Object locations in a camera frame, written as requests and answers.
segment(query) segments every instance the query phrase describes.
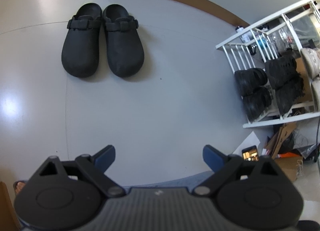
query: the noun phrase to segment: cardboard box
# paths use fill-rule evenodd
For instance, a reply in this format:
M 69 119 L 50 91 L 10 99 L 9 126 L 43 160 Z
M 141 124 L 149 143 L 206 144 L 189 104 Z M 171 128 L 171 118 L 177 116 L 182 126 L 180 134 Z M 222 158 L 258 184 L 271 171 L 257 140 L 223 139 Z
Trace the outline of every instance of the cardboard box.
M 264 147 L 264 149 L 268 151 L 268 154 L 272 157 L 272 159 L 275 160 L 278 166 L 292 182 L 297 179 L 297 173 L 300 167 L 299 165 L 302 163 L 302 157 L 295 156 L 277 158 L 277 155 L 282 143 L 289 137 L 296 127 L 296 122 L 282 125 L 279 131 L 273 135 L 271 140 Z
M 302 165 L 302 159 L 302 156 L 277 158 L 275 159 L 275 162 L 282 169 L 288 179 L 290 179 L 291 182 L 294 182 L 297 179 L 299 167 Z

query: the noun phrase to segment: black shoe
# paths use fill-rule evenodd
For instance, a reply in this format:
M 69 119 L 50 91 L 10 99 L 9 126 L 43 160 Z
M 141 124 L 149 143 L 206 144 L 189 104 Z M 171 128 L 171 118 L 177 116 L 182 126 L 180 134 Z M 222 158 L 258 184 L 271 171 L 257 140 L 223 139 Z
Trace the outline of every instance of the black shoe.
M 101 16 L 100 6 L 88 3 L 69 20 L 61 61 L 70 75 L 84 78 L 93 75 L 97 70 Z
M 144 62 L 144 52 L 137 32 L 138 21 L 118 4 L 106 7 L 102 18 L 111 71 L 119 77 L 133 76 Z
M 248 120 L 252 122 L 271 105 L 271 96 L 265 87 L 260 87 L 253 94 L 243 97 L 244 110 Z
M 297 229 L 299 231 L 320 231 L 320 225 L 312 220 L 299 220 Z
M 267 75 L 261 68 L 238 70 L 235 72 L 235 79 L 241 96 L 252 94 L 255 89 L 268 82 Z
M 298 76 L 297 62 L 290 55 L 268 60 L 265 64 L 266 73 L 273 89 L 279 89 L 286 82 Z
M 276 90 L 276 101 L 281 115 L 289 112 L 294 101 L 303 96 L 303 79 L 296 76 Z

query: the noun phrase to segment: floor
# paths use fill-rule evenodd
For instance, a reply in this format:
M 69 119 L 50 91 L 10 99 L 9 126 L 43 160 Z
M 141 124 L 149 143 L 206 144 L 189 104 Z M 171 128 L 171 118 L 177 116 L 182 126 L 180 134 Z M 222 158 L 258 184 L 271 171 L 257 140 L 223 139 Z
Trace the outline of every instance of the floor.
M 304 199 L 300 219 L 314 220 L 320 223 L 320 173 L 318 163 L 305 162 L 302 175 L 294 182 Z
M 129 79 L 100 64 L 78 79 L 61 65 L 67 21 L 87 2 L 119 3 L 139 20 L 145 64 Z M 28 179 L 55 154 L 93 154 L 108 144 L 106 171 L 124 186 L 208 171 L 206 144 L 232 153 L 250 134 L 233 75 L 215 45 L 234 28 L 171 0 L 0 0 L 0 180 Z M 254 129 L 262 143 L 270 128 Z

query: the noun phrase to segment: phone screen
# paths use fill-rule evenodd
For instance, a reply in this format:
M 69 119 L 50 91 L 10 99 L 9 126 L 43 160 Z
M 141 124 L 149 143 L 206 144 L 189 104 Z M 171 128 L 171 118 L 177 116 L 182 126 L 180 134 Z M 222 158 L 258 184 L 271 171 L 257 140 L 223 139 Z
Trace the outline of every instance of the phone screen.
M 244 160 L 258 161 L 259 156 L 258 156 L 257 146 L 252 146 L 247 149 L 243 149 L 242 150 L 242 157 Z

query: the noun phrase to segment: cable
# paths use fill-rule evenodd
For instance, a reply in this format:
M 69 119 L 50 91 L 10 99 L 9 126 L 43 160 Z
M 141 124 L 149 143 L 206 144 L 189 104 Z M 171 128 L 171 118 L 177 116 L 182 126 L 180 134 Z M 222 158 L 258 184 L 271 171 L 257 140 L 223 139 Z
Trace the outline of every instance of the cable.
M 318 143 L 318 134 L 319 134 L 319 126 L 320 126 L 320 116 L 319 116 L 319 121 L 318 121 L 318 127 L 317 127 L 317 135 L 316 135 L 316 150 L 318 149 L 319 150 L 319 147 L 318 147 L 318 145 L 319 145 L 319 143 Z

